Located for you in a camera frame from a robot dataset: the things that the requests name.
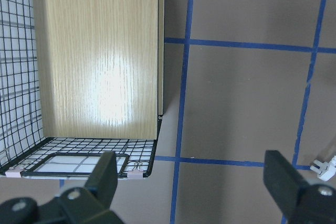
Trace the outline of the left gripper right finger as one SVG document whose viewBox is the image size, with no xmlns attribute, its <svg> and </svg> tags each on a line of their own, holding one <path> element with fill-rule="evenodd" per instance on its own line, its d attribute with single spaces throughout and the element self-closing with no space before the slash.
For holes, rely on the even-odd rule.
<svg viewBox="0 0 336 224">
<path fill-rule="evenodd" d="M 277 150 L 265 151 L 263 181 L 279 208 L 312 203 L 312 187 Z"/>
</svg>

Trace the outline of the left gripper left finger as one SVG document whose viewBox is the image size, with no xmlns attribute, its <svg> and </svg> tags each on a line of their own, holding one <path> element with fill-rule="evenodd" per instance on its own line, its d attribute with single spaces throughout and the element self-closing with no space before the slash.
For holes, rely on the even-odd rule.
<svg viewBox="0 0 336 224">
<path fill-rule="evenodd" d="M 103 153 L 92 173 L 85 189 L 105 207 L 110 208 L 117 189 L 117 160 L 115 152 Z"/>
</svg>

